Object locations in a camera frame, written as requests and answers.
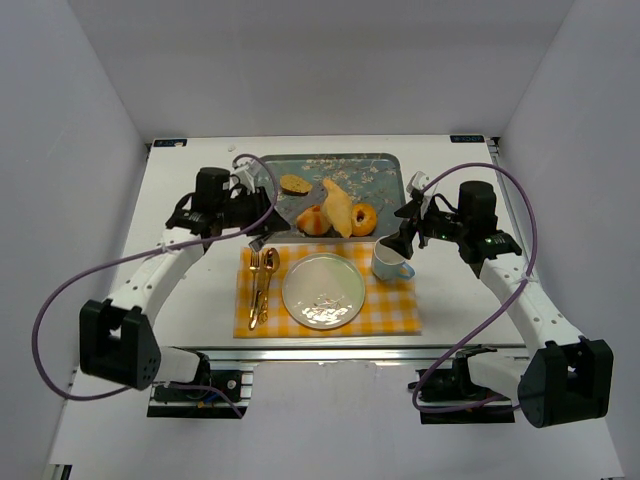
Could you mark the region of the long pale bread loaf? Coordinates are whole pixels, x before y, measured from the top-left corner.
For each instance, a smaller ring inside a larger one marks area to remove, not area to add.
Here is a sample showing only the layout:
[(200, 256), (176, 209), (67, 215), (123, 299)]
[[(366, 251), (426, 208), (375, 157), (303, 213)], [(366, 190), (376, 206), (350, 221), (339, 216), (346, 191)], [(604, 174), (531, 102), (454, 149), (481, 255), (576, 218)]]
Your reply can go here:
[(322, 184), (326, 190), (326, 198), (321, 211), (342, 238), (349, 238), (352, 235), (352, 200), (333, 180), (325, 178)]

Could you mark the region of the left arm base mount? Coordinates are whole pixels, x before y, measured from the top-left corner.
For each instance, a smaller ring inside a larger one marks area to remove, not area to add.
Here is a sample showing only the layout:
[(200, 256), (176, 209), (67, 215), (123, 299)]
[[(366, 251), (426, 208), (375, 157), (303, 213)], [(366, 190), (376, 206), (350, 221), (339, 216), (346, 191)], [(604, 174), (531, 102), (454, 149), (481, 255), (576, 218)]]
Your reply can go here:
[(253, 368), (239, 362), (213, 360), (198, 353), (200, 364), (189, 388), (174, 381), (154, 385), (148, 418), (240, 419), (247, 411), (253, 386)]

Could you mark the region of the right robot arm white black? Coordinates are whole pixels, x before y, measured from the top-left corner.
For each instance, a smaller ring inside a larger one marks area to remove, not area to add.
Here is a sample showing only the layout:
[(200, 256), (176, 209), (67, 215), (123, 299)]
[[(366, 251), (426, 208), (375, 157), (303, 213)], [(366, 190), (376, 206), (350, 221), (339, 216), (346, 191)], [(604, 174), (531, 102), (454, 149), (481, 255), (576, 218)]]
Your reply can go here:
[(456, 408), (476, 409), (497, 396), (520, 407), (536, 428), (604, 417), (608, 412), (614, 355), (603, 340), (590, 340), (554, 305), (526, 273), (527, 262), (513, 237), (497, 226), (491, 184), (466, 181), (458, 203), (441, 210), (440, 195), (424, 192), (427, 177), (416, 174), (410, 201), (396, 211), (402, 222), (382, 245), (408, 260), (412, 242), (457, 245), (462, 261), (500, 301), (529, 354), (528, 361), (494, 347), (459, 347), (450, 367), (437, 368), (413, 390), (428, 416)]

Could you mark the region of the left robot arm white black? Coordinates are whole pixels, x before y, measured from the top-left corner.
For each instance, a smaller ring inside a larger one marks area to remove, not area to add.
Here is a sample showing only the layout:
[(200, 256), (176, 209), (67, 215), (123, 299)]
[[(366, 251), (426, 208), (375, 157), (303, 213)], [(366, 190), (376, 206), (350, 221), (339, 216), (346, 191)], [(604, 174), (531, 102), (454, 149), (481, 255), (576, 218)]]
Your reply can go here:
[(160, 346), (154, 323), (178, 283), (225, 230), (261, 236), (288, 229), (255, 181), (269, 172), (251, 156), (237, 158), (231, 170), (198, 171), (194, 191), (176, 203), (156, 249), (105, 300), (81, 308), (83, 373), (136, 390), (154, 383), (196, 384), (203, 377), (203, 355)]

